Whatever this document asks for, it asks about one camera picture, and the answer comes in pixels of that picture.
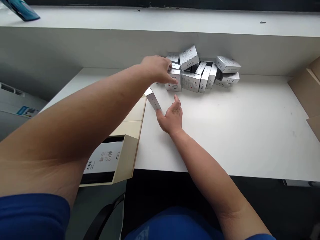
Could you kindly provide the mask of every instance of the table surface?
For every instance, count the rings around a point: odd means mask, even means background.
[[[119,69],[84,68],[46,107]],[[177,94],[183,129],[229,175],[320,181],[320,143],[307,114],[287,84],[288,77],[241,75],[229,89],[214,85],[204,94],[186,89],[152,90],[165,113]],[[158,125],[147,102],[137,169],[187,172],[170,137]]]

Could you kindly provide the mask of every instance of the blue sleeve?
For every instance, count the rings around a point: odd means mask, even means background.
[[[263,234],[253,235],[253,236],[247,238],[246,240],[276,240],[276,239],[269,234],[263,233]]]
[[[52,194],[21,194],[0,198],[1,239],[64,239],[70,207]]]

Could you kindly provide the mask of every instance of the blue shirt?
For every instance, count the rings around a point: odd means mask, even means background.
[[[70,218],[68,202],[52,194],[21,194],[0,198],[1,239],[62,240]],[[127,235],[125,240],[223,239],[200,215],[169,208]],[[247,240],[274,240],[258,234]]]

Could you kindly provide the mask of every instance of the right hand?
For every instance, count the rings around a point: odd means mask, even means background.
[[[156,115],[160,127],[169,135],[182,130],[182,108],[177,95],[174,95],[174,103],[168,108],[165,116],[160,109],[157,109]]]

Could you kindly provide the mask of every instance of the left hand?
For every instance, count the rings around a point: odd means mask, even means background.
[[[171,67],[171,60],[160,56],[145,57],[140,63],[143,71],[148,72],[151,82],[178,84],[178,81],[168,74],[168,67]]]

